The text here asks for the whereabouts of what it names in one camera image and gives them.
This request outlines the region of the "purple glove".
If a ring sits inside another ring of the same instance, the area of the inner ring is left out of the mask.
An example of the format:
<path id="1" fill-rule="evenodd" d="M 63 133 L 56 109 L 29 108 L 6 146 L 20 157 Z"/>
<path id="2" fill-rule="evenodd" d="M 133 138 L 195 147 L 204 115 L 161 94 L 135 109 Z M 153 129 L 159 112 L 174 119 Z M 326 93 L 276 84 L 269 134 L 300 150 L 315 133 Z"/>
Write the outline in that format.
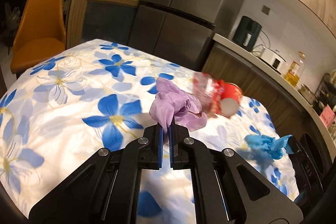
<path id="1" fill-rule="evenodd" d="M 198 98 L 162 77 L 157 78 L 156 87 L 157 94 L 149 114 L 159 123 L 164 133 L 168 133 L 173 121 L 189 131 L 196 131 L 206 126 L 207 114 L 202 112 Z"/>

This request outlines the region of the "blue glove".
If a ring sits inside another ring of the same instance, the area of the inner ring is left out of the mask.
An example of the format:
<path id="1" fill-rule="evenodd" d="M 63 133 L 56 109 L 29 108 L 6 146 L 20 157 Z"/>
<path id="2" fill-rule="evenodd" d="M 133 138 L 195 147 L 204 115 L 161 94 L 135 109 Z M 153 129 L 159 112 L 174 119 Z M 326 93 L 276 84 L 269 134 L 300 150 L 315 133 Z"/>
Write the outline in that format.
<path id="1" fill-rule="evenodd" d="M 257 152 L 261 157 L 280 160 L 287 154 L 294 154 L 288 141 L 292 135 L 286 135 L 276 139 L 267 135 L 247 135 L 244 140 L 252 151 Z"/>

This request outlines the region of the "red wrapper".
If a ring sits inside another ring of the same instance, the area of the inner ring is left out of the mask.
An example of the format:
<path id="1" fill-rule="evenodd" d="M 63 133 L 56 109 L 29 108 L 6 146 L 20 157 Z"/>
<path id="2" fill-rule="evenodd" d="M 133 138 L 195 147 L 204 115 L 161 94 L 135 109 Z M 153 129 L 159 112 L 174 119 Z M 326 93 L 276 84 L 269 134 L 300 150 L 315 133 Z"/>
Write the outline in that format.
<path id="1" fill-rule="evenodd" d="M 193 78 L 193 95 L 198 98 L 202 112 L 214 116 L 221 113 L 221 95 L 225 82 L 213 79 L 208 73 L 195 72 Z"/>

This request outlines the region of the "wooden lower cabinet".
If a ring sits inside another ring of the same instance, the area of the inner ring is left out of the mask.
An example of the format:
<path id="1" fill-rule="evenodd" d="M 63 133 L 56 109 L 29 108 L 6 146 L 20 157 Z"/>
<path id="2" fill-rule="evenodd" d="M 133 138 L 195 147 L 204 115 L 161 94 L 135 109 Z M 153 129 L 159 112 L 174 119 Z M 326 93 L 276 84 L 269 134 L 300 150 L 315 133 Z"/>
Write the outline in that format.
<path id="1" fill-rule="evenodd" d="M 258 100 L 268 111 L 276 133 L 292 134 L 326 172 L 335 158 L 335 144 L 319 116 L 292 86 L 275 71 L 215 44 L 203 67 L 215 79 L 237 84 L 245 96 Z"/>

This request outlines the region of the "pink utensil holder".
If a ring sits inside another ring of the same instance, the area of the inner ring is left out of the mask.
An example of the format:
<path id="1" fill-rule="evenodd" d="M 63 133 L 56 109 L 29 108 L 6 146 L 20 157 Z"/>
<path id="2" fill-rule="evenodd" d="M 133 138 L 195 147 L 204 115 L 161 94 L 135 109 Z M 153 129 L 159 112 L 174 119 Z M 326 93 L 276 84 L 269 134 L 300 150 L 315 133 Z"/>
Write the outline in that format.
<path id="1" fill-rule="evenodd" d="M 335 117 L 335 113 L 333 112 L 333 109 L 327 105 L 324 107 L 322 113 L 320 114 L 319 118 L 324 124 L 326 128 L 329 128 L 330 125 L 333 123 Z"/>

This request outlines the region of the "black dish rack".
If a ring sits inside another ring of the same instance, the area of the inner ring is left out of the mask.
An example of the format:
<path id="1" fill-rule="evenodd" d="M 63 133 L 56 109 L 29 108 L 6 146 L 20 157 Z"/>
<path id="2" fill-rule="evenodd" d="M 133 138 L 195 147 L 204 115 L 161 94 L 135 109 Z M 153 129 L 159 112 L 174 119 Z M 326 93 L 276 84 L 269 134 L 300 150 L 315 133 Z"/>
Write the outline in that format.
<path id="1" fill-rule="evenodd" d="M 315 92 L 315 101 L 313 103 L 314 111 L 320 115 L 323 109 L 329 106 L 335 107 L 335 85 L 330 82 L 330 74 L 323 75 L 321 82 Z"/>

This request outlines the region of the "steel bowl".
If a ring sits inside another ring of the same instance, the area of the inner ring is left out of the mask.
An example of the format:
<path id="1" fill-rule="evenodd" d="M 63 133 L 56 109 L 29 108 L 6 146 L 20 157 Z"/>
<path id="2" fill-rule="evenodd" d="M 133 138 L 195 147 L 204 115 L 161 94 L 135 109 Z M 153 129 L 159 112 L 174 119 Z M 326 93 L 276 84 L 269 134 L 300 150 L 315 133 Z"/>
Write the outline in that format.
<path id="1" fill-rule="evenodd" d="M 310 105 L 316 101 L 314 93 L 306 85 L 302 84 L 298 92 Z"/>

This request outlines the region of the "cooking oil bottle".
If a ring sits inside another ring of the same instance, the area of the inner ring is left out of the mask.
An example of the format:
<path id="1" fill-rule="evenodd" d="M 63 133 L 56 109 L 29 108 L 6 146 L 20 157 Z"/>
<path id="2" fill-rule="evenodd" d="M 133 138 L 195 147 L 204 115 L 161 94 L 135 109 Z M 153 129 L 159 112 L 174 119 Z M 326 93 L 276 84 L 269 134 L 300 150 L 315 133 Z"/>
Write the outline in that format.
<path id="1" fill-rule="evenodd" d="M 301 51 L 298 51 L 297 54 L 298 56 L 293 60 L 285 75 L 285 80 L 294 88 L 297 86 L 305 68 L 305 54 Z"/>

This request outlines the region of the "blue floral white tablecloth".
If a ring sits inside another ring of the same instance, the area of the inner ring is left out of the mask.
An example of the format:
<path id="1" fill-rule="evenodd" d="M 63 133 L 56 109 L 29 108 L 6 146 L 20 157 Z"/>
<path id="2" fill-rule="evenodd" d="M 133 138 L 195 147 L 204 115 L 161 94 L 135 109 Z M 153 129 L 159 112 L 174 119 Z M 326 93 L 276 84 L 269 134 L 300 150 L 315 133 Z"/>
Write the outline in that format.
<path id="1" fill-rule="evenodd" d="M 193 92 L 194 71 L 117 43 L 92 40 L 28 69 L 1 95 L 1 183 L 25 216 L 99 148 L 124 148 L 156 121 L 149 115 L 156 81 Z M 281 159 L 258 157 L 246 136 L 279 139 L 266 108 L 242 97 L 230 118 L 207 114 L 190 132 L 209 148 L 240 152 L 278 190 L 299 196 L 295 171 Z M 172 170 L 168 144 L 160 170 L 144 170 L 138 223 L 195 223 L 189 170 Z"/>

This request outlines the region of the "white rice cooker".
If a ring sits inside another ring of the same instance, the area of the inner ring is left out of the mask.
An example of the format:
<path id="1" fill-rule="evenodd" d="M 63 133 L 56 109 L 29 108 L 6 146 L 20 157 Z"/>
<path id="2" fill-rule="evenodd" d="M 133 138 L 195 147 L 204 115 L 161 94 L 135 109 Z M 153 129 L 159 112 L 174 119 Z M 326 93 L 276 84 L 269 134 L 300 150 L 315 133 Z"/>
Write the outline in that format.
<path id="1" fill-rule="evenodd" d="M 280 56 L 278 50 L 274 51 L 269 48 L 263 48 L 259 58 L 278 72 L 285 64 L 285 59 Z"/>

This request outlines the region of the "dark grey refrigerator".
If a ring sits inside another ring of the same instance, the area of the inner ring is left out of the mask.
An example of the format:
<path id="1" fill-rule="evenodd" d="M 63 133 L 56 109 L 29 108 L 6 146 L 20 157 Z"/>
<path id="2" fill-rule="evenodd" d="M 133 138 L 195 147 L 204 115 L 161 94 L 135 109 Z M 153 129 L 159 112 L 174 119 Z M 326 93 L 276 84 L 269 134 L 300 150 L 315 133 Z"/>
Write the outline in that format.
<path id="1" fill-rule="evenodd" d="M 140 0 L 129 45 L 200 71 L 214 34 L 228 37 L 244 0 Z"/>

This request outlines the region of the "orange chair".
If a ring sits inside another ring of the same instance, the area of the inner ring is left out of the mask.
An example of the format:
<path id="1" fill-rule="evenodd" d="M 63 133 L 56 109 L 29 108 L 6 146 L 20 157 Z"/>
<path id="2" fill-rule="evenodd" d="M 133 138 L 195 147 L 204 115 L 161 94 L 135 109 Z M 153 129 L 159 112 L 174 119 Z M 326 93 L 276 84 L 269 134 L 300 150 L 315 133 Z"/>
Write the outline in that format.
<path id="1" fill-rule="evenodd" d="M 23 73 L 65 49 L 63 0 L 27 0 L 13 42 L 11 73 Z"/>

